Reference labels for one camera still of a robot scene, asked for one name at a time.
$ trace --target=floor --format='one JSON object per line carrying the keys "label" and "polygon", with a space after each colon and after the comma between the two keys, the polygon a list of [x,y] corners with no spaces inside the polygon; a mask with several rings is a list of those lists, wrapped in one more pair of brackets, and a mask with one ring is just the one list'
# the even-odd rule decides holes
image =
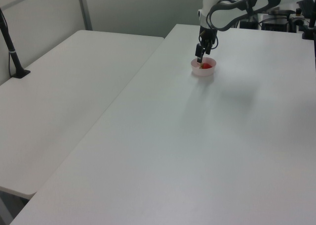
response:
{"label": "floor", "polygon": [[0,192],[0,225],[9,225],[27,203],[27,199]]}

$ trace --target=white wall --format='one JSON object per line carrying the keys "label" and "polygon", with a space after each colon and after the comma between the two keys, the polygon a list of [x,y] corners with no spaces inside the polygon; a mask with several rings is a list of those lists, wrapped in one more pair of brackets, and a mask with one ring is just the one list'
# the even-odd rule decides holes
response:
{"label": "white wall", "polygon": [[[3,13],[23,67],[84,30],[79,0],[25,0]],[[9,79],[7,66],[8,49],[0,34],[0,85]]]}
{"label": "white wall", "polygon": [[198,25],[202,0],[86,0],[96,31],[165,37],[175,24]]}

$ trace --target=strawberry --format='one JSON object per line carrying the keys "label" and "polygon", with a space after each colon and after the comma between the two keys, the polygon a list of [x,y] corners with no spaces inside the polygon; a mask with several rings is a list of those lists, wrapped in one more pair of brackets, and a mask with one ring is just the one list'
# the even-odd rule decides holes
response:
{"label": "strawberry", "polygon": [[208,69],[208,68],[212,68],[212,66],[209,65],[208,63],[204,63],[204,64],[201,65],[201,68],[202,69]]}

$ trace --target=black cable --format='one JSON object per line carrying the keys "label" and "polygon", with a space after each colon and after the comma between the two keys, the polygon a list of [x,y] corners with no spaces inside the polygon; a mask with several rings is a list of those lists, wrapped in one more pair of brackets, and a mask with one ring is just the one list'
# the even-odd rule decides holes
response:
{"label": "black cable", "polygon": [[4,23],[5,23],[5,25],[6,25],[6,28],[8,28],[8,23],[6,22],[5,16],[4,16],[4,14],[3,14],[1,8],[0,8],[0,15],[2,16],[2,18],[3,18],[3,20],[4,20]]}
{"label": "black cable", "polygon": [[[209,28],[211,29],[211,32],[213,32],[213,35],[214,35],[213,28],[212,28],[211,25],[208,23],[208,18],[209,18],[209,13],[208,13],[208,15],[206,16],[206,23],[207,23],[207,25],[208,25]],[[211,50],[216,49],[216,48],[218,47],[218,44],[219,44],[219,42],[218,42],[218,37],[217,37],[217,35],[216,35],[216,46],[215,46],[214,48],[211,48]]]}
{"label": "black cable", "polygon": [[261,23],[264,23],[266,21],[273,21],[273,20],[278,20],[278,19],[287,19],[286,17],[274,17],[274,18],[268,18],[268,19],[265,19],[263,21],[260,21],[258,24],[261,24]]}
{"label": "black cable", "polygon": [[11,57],[10,57],[10,52],[9,52],[9,76],[12,78],[11,69],[10,69],[10,59],[11,59]]}
{"label": "black cable", "polygon": [[253,17],[253,19],[258,23],[258,25],[260,26],[260,28],[262,29],[262,25],[260,25],[259,21],[257,20],[256,17]]}

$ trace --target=equipment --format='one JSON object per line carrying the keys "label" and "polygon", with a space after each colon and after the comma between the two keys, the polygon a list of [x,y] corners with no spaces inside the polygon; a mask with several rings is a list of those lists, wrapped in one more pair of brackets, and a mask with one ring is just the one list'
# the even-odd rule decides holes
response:
{"label": "equipment", "polygon": [[300,6],[302,10],[302,15],[305,16],[305,18],[311,18],[312,17],[312,9],[314,6],[314,1],[313,0],[302,0],[297,2],[298,5]]}
{"label": "equipment", "polygon": [[217,41],[217,31],[226,31],[236,22],[249,18],[280,4],[300,0],[203,0],[203,9],[198,11],[200,19],[197,61],[202,63],[204,54],[210,54]]}
{"label": "equipment", "polygon": [[23,69],[21,66],[20,60],[19,60],[18,55],[15,51],[13,42],[12,42],[10,34],[9,34],[7,22],[5,21],[5,17],[4,17],[3,12],[1,11],[1,9],[0,9],[0,29],[1,29],[5,43],[9,49],[9,53],[11,55],[11,58],[13,60],[15,68],[16,68],[16,73],[12,77],[13,78],[23,78],[26,75],[28,75],[30,73],[30,71]]}

